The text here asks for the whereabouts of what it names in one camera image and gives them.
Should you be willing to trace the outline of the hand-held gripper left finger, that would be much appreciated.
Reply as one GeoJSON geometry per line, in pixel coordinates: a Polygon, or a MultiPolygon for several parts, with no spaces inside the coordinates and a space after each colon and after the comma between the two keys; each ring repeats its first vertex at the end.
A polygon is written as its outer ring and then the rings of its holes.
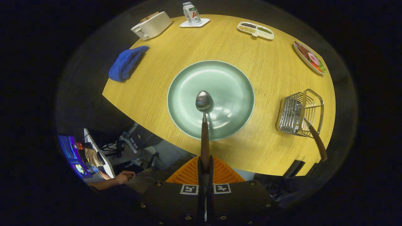
{"type": "Polygon", "coordinates": [[[198,163],[198,157],[191,159],[142,195],[140,212],[145,226],[205,225],[205,194],[198,163]]]}

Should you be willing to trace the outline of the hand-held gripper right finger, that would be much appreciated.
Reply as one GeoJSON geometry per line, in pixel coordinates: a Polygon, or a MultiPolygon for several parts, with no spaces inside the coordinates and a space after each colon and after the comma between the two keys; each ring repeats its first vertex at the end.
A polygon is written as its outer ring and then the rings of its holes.
{"type": "Polygon", "coordinates": [[[244,180],[217,157],[209,158],[206,190],[207,226],[261,226],[280,205],[258,180],[244,180]]]}

